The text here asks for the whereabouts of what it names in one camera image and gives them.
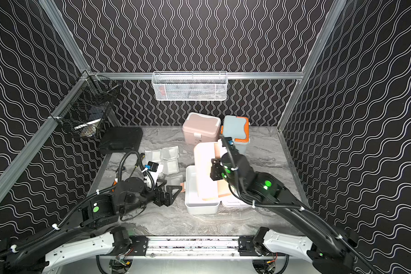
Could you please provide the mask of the black plastic tool case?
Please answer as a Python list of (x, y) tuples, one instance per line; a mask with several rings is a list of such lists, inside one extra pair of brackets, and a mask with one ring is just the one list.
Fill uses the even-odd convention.
[(104, 133), (98, 151), (103, 155), (139, 151), (142, 137), (140, 127), (111, 127)]

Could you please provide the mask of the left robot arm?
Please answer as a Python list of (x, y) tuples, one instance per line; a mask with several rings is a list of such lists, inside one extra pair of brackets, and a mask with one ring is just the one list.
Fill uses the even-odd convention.
[(181, 186), (153, 177), (158, 165), (143, 164), (137, 151), (124, 154), (116, 183), (76, 204), (58, 223), (22, 240), (0, 244), (0, 274), (47, 274), (61, 265), (99, 255), (122, 255), (134, 249), (119, 221), (148, 204), (170, 206)]

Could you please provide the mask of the white pink first aid box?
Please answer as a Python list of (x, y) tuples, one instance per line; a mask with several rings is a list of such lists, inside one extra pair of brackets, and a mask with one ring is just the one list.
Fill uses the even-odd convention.
[(218, 213), (220, 205), (225, 208), (249, 208), (230, 191), (228, 183), (212, 180), (212, 160), (219, 160), (227, 152), (222, 142), (200, 143), (194, 147), (194, 165), (186, 168), (185, 206), (191, 215), (211, 215)]

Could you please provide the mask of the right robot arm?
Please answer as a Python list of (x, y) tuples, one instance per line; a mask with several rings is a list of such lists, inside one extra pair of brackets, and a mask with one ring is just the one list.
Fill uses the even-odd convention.
[(355, 260), (361, 261), (371, 273), (378, 272), (356, 251), (354, 232), (329, 224), (273, 175), (256, 172), (230, 137), (221, 135), (220, 141), (226, 153), (212, 159), (210, 178), (213, 181), (223, 179), (234, 197), (252, 208), (267, 209), (279, 215), (302, 233), (300, 236), (281, 234), (261, 227), (253, 239), (257, 253), (282, 253), (303, 259), (321, 274), (353, 274)]

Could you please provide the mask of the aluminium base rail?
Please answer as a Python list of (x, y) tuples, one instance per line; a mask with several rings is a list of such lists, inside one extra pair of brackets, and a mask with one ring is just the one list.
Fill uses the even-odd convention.
[(310, 261), (317, 246), (306, 236), (268, 231), (254, 236), (132, 236), (116, 239), (111, 233), (63, 244), (46, 255), (54, 262), (72, 262), (96, 255), (121, 259), (270, 259), (290, 255)]

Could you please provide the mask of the white gauze packet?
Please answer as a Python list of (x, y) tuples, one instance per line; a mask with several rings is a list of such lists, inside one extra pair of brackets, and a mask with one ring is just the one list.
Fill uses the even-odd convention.
[(177, 159), (163, 160), (163, 173), (166, 175), (177, 174), (179, 172), (179, 163)]
[(169, 161), (173, 159), (178, 159), (178, 157), (179, 157), (179, 147), (178, 146), (162, 148), (163, 160)]
[(161, 163), (163, 160), (162, 150), (147, 150), (145, 151), (145, 162)]
[(165, 177), (168, 186), (182, 186), (185, 182), (183, 174), (172, 174)]

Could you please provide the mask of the blue orange first aid box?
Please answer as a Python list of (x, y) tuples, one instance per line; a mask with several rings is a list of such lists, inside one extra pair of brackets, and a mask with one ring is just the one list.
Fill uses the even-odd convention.
[(247, 117), (226, 115), (221, 134), (231, 137), (240, 154), (245, 154), (250, 143), (250, 122)]

